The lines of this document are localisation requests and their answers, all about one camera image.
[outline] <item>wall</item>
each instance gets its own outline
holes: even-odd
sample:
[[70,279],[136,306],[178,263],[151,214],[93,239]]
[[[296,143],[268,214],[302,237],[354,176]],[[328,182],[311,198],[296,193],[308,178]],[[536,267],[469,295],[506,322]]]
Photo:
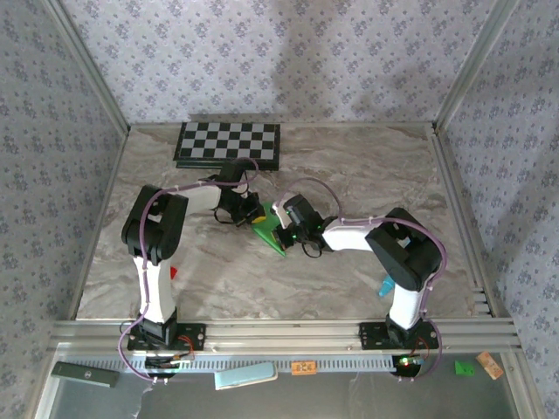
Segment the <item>wall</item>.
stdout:
[[448,135],[489,272],[559,417],[559,5],[521,0]]
[[121,142],[40,2],[0,2],[0,416],[20,417]]
[[64,0],[130,123],[434,120],[493,3]]

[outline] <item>chessboard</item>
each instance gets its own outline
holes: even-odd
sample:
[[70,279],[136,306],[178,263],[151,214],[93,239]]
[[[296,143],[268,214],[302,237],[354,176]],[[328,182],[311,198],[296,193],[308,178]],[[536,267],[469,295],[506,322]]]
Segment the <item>chessboard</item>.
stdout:
[[178,168],[220,168],[224,161],[251,157],[262,170],[279,170],[279,137],[279,124],[184,122],[173,160]]

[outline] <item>marble surface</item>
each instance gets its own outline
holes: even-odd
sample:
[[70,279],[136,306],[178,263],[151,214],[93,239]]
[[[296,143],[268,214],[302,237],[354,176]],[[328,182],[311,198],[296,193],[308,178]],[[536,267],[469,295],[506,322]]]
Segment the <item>marble surface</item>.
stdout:
[[[141,186],[188,184],[215,170],[177,169],[172,161],[179,126],[133,128],[94,253],[78,317],[128,318],[139,308],[135,266],[121,242],[121,229]],[[291,181],[314,176],[340,196],[347,217],[378,216],[406,208],[435,232],[449,252],[449,265],[429,300],[433,317],[469,317],[473,299],[452,213],[428,141],[387,127],[281,128],[280,171],[251,185],[272,201]],[[323,216],[336,205],[320,185],[294,187]],[[183,319],[382,318],[391,295],[377,292],[385,272],[374,255],[340,251],[305,256],[299,246],[283,258],[249,226],[216,223],[211,211],[185,220],[172,264],[179,316]]]

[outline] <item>tag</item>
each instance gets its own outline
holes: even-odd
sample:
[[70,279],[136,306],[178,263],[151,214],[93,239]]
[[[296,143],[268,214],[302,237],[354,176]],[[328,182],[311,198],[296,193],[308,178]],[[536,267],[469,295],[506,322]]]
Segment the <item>tag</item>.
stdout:
[[316,374],[316,361],[294,361],[291,363],[292,375]]
[[491,378],[497,380],[501,377],[505,372],[499,367],[497,362],[493,359],[493,357],[489,354],[489,352],[482,352],[478,356],[475,357],[476,360],[481,364],[483,369],[489,374]]

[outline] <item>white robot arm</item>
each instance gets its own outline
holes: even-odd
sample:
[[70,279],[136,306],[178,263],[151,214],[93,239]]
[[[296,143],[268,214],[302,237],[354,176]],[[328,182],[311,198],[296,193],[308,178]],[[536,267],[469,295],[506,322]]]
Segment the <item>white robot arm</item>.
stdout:
[[[302,243],[305,252],[305,246],[310,245],[320,254],[344,250],[374,252],[396,283],[386,319],[390,338],[402,346],[412,339],[421,322],[425,285],[441,263],[437,245],[420,231],[397,223],[370,225],[367,220],[322,219],[301,195],[282,201],[273,209],[281,222],[274,236],[284,249]],[[393,209],[386,218],[421,226],[401,208]]]
[[[226,183],[239,182],[244,169],[240,164],[227,162],[219,175],[209,180]],[[148,201],[160,189],[146,185],[141,189],[134,207],[122,229],[121,239],[128,246],[138,271],[141,291],[140,313],[144,313],[139,334],[154,345],[167,347],[176,335],[177,310],[171,293],[171,257],[175,253],[186,216],[204,210],[222,209],[231,216],[231,223],[257,223],[266,217],[257,193],[237,192],[233,186],[200,186],[175,194],[159,196],[149,209],[144,238],[148,253],[147,277],[149,299],[143,283],[143,258],[140,246],[141,214]]]

